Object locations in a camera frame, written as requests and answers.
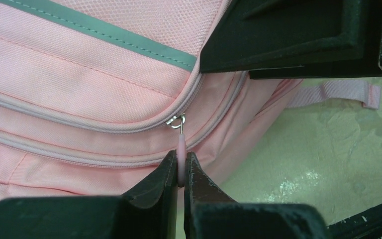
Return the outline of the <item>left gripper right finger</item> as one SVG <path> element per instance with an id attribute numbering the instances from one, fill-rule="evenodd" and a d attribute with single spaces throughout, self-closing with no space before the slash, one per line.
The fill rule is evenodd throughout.
<path id="1" fill-rule="evenodd" d="M 238 203 L 187 153 L 184 231 L 188 239 L 329 239 L 324 219 L 306 204 Z"/>

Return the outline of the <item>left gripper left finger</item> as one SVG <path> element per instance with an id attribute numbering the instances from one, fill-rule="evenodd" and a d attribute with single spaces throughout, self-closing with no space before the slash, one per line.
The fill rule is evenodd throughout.
<path id="1" fill-rule="evenodd" d="M 0 239 L 173 239 L 177 154 L 121 195 L 0 201 Z"/>

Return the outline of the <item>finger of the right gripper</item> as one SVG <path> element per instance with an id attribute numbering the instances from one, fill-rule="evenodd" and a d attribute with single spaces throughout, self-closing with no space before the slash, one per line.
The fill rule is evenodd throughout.
<path id="1" fill-rule="evenodd" d="M 202 73 L 252 79 L 382 76 L 380 0 L 234 0 L 200 54 Z"/>

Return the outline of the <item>pink student backpack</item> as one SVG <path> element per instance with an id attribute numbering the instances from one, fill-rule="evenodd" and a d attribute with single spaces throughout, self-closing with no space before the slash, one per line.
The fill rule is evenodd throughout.
<path id="1" fill-rule="evenodd" d="M 364 80 L 301 87 L 203 74 L 229 0 L 0 0 L 0 200 L 115 195 L 177 147 L 224 180 L 284 108 L 342 98 L 377 109 Z"/>

